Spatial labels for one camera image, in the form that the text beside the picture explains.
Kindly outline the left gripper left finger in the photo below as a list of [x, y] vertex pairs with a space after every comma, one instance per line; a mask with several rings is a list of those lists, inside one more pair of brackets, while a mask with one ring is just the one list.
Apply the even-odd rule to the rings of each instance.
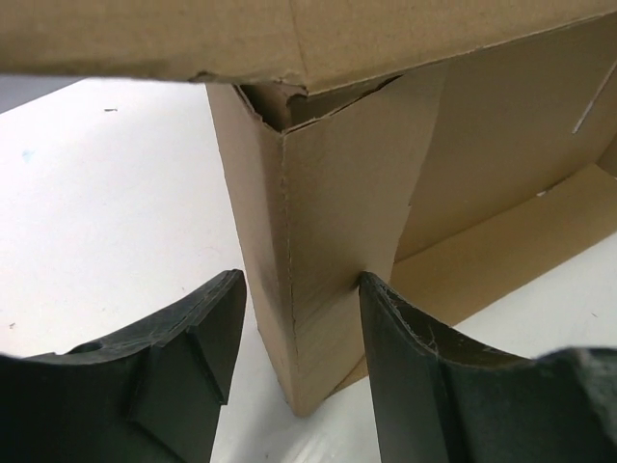
[[242, 271], [65, 354], [1, 359], [5, 462], [206, 462], [245, 317]]

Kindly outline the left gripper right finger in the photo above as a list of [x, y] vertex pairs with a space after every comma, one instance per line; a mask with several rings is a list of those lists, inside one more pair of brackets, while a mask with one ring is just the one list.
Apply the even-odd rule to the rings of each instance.
[[612, 462], [616, 353], [571, 347], [537, 359], [471, 339], [359, 280], [362, 334], [385, 462]]

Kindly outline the large cardboard box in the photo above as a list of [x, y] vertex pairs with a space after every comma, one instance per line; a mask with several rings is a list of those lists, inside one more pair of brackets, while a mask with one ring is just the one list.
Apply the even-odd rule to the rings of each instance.
[[293, 413], [363, 354], [355, 282], [410, 246], [441, 123], [564, 137], [612, 1], [5, 1], [5, 74], [204, 83], [257, 326]]

